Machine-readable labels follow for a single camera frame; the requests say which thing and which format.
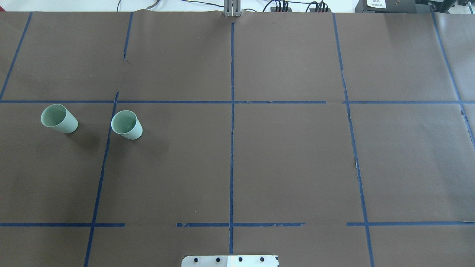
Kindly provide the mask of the aluminium frame post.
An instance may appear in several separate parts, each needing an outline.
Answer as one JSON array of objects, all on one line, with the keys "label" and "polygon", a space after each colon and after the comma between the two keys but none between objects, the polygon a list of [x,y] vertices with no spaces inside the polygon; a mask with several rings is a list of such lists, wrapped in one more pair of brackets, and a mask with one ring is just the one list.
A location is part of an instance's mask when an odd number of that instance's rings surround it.
[{"label": "aluminium frame post", "polygon": [[223,1],[224,17],[240,17],[242,15],[241,0]]}]

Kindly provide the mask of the pale green cup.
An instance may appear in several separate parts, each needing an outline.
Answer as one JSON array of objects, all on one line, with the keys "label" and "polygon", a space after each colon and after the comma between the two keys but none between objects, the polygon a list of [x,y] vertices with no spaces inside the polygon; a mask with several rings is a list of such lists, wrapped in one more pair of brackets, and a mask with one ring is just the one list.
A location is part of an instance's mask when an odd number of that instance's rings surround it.
[{"label": "pale green cup", "polygon": [[136,140],[143,134],[143,128],[137,115],[133,111],[117,112],[111,120],[112,130],[129,140]]},{"label": "pale green cup", "polygon": [[40,120],[45,127],[64,134],[70,134],[78,128],[78,120],[62,104],[52,104],[45,108]]}]

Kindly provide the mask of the black power strip left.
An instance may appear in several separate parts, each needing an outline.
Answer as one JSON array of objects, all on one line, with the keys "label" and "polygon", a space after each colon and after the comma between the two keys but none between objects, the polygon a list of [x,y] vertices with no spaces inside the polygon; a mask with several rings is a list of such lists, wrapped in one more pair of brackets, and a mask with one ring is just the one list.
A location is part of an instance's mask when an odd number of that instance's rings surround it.
[{"label": "black power strip left", "polygon": [[288,5],[276,6],[276,7],[270,7],[270,12],[288,13],[288,12],[292,12],[292,9]]}]

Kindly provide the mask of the brown paper table cover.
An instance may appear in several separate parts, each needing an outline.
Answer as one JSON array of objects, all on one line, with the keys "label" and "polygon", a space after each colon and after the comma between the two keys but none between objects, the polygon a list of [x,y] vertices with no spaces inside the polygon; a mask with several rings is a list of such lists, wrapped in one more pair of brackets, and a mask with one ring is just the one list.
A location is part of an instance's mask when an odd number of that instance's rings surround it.
[{"label": "brown paper table cover", "polygon": [[2,267],[246,254],[474,266],[474,15],[1,13]]}]

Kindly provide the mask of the black power strip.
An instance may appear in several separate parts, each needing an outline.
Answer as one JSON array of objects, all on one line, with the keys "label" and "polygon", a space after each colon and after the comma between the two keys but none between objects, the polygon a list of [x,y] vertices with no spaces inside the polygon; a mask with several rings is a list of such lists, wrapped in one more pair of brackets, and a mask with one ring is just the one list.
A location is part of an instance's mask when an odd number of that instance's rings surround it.
[{"label": "black power strip", "polygon": [[276,6],[276,7],[270,7],[270,12],[288,13],[288,12],[292,12],[292,9],[288,5]]},{"label": "black power strip", "polygon": [[327,5],[309,7],[308,12],[310,13],[331,13],[331,9]]}]

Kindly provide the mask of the white mount base plate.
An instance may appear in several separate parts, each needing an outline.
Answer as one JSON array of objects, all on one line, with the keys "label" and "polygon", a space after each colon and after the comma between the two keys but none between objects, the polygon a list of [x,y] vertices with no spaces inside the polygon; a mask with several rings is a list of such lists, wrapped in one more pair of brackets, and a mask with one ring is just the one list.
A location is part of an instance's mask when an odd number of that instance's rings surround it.
[{"label": "white mount base plate", "polygon": [[186,256],[182,267],[278,267],[275,255]]}]

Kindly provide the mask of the black power strip right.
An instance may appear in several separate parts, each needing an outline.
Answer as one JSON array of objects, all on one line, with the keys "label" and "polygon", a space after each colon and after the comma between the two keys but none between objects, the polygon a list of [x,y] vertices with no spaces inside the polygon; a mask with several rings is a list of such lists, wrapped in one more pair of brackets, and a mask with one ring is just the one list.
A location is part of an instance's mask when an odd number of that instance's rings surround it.
[{"label": "black power strip right", "polygon": [[327,5],[309,7],[308,12],[310,13],[331,13],[331,9]]}]

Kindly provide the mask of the black computer box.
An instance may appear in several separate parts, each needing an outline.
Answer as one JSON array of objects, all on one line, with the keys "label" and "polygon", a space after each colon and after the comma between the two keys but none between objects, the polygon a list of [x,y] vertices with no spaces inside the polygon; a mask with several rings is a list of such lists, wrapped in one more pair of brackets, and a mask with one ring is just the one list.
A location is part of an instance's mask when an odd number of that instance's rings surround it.
[{"label": "black computer box", "polygon": [[355,13],[431,13],[427,2],[420,0],[360,0],[356,4]]}]

